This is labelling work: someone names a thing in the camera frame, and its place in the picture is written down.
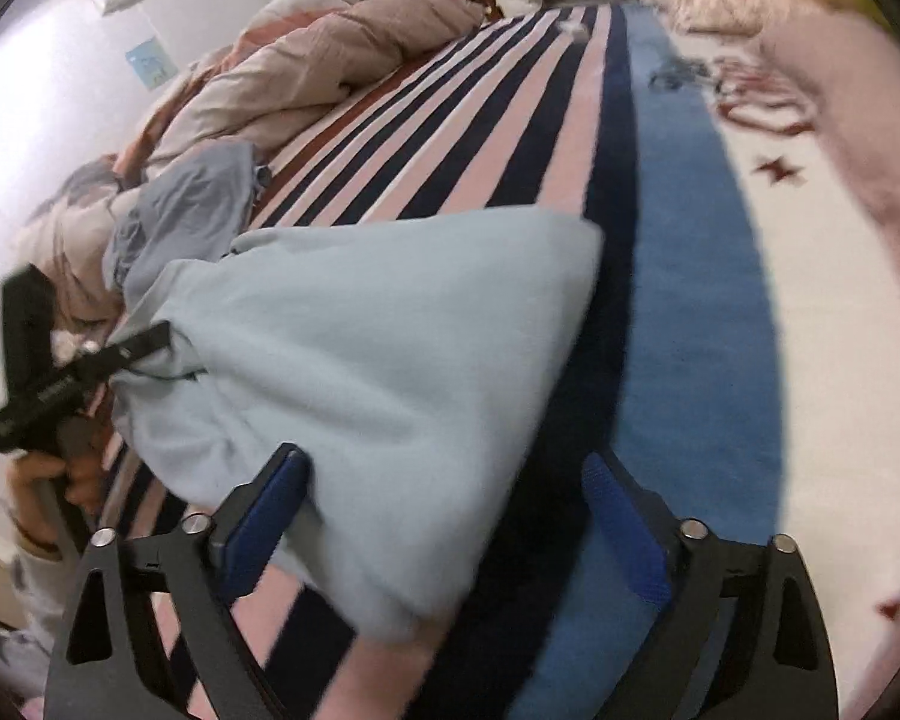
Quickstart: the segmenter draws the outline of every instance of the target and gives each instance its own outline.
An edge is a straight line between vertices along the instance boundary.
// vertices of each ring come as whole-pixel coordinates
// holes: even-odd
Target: bed
[[[581,497],[583,457],[607,445],[679,517],[797,538],[850,697],[884,632],[874,608],[900,589],[900,283],[812,130],[718,105],[714,79],[745,56],[635,4],[502,20],[274,159],[254,228],[536,203],[605,233],[583,333],[457,619],[385,647],[274,567],[237,603],[291,712],[592,717],[655,618]],[[104,522],[130,536],[186,511],[130,451],[109,483]],[[157,608],[190,712],[212,717]]]

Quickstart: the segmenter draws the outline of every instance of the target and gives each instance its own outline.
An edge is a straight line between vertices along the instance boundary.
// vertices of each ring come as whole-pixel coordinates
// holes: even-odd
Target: hand
[[[34,482],[55,479],[66,473],[70,480],[67,500],[82,507],[92,517],[98,514],[103,504],[103,452],[111,434],[106,420],[101,423],[87,451],[69,463],[42,452],[29,452],[7,468],[7,489],[12,498],[14,518],[31,541],[49,546],[58,538],[40,503]]]

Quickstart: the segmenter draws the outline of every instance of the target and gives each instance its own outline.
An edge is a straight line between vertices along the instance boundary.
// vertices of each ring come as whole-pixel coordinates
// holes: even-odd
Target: clothing pile
[[[58,327],[74,333],[110,327],[124,307],[122,281],[130,279],[135,295],[146,290],[143,276],[121,264],[122,254],[152,236],[161,239],[172,225],[175,242],[165,250],[220,257],[226,251],[221,242],[247,220],[260,189],[258,167],[355,90],[463,37],[481,20],[480,7],[464,0],[276,0],[266,6],[232,47],[189,67],[121,154],[81,167],[29,220],[17,241],[18,257],[55,285]],[[200,153],[212,146],[217,150]],[[217,159],[232,170],[211,167]],[[128,217],[138,203],[141,209]],[[227,207],[210,215],[199,210],[214,203]],[[181,233],[173,218],[200,219],[184,250],[176,248]],[[135,271],[151,279],[159,272],[154,263]]]

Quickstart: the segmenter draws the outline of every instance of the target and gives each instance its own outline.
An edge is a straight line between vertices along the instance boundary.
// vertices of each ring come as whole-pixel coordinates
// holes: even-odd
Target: fingers
[[[89,514],[96,514],[103,504],[99,480],[74,482],[67,488],[67,500],[74,506],[82,507]]]
[[[12,488],[30,485],[38,479],[55,479],[63,474],[67,464],[43,452],[29,452],[7,466],[7,483]]]
[[[96,514],[103,504],[103,467],[98,455],[89,454],[72,459],[67,464],[70,485],[67,500]]]

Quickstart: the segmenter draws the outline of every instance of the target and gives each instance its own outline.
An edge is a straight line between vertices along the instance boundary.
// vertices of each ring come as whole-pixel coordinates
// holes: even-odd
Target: pillow
[[[818,13],[818,4],[806,0],[642,0],[666,16],[680,32],[721,32],[755,35],[770,23]]]

